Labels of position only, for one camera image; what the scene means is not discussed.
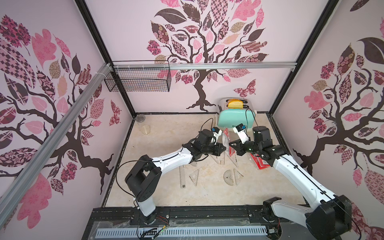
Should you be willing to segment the clear triangle set square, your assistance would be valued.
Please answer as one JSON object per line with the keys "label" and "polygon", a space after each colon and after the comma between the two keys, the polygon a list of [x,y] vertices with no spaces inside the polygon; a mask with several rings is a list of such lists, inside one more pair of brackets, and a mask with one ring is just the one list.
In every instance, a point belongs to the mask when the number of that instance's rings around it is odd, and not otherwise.
{"label": "clear triangle set square", "polygon": [[198,178],[199,178],[200,170],[197,169],[193,173],[189,175],[190,180],[192,181],[193,185],[196,187],[198,184]]}

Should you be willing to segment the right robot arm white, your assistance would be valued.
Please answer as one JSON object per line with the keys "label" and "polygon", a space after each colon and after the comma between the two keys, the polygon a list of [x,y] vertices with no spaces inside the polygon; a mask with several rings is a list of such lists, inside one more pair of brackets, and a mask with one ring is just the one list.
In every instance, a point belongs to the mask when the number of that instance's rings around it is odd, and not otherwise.
{"label": "right robot arm white", "polygon": [[280,145],[274,145],[270,130],[254,127],[254,138],[250,139],[246,126],[233,128],[238,139],[229,143],[237,155],[245,153],[260,157],[280,172],[302,194],[308,207],[293,205],[279,197],[263,202],[263,218],[270,222],[283,218],[309,230],[317,240],[338,240],[352,229],[352,202],[344,195],[337,196],[325,188]]}

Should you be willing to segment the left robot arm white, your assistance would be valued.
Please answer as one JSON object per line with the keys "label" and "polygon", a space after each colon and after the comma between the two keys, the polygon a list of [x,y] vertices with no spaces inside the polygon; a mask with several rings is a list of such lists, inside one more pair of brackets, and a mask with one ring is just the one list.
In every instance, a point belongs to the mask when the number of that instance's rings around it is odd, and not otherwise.
{"label": "left robot arm white", "polygon": [[153,194],[162,176],[179,167],[201,160],[202,156],[219,157],[226,147],[218,142],[223,131],[217,127],[203,129],[199,134],[168,155],[151,158],[143,155],[125,177],[125,183],[138,203],[141,216],[147,221],[156,217]]}

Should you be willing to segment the clear straight ruler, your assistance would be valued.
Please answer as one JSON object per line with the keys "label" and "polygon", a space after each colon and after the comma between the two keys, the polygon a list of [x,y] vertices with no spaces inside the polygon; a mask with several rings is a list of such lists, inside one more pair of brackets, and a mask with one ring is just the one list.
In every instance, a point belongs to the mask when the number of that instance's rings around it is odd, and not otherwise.
{"label": "clear straight ruler", "polygon": [[186,188],[186,177],[185,177],[185,170],[183,166],[179,167],[179,173],[180,173],[180,186],[181,189]]}

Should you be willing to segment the clear triangle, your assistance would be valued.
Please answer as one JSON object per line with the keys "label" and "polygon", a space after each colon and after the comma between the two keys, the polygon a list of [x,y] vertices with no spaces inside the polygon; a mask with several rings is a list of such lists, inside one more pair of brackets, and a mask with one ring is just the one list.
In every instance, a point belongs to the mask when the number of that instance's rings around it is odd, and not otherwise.
{"label": "clear triangle", "polygon": [[238,186],[244,176],[237,169],[234,169],[234,177],[235,177],[235,184]]}
{"label": "clear triangle", "polygon": [[236,168],[239,167],[239,163],[238,163],[238,160],[237,160],[237,157],[236,157],[236,156],[231,156],[231,157],[230,157],[230,160],[231,160],[232,163],[236,166]]}
{"label": "clear triangle", "polygon": [[214,156],[211,155],[211,158],[218,164],[218,165],[224,165],[225,159],[223,159],[221,156]]}

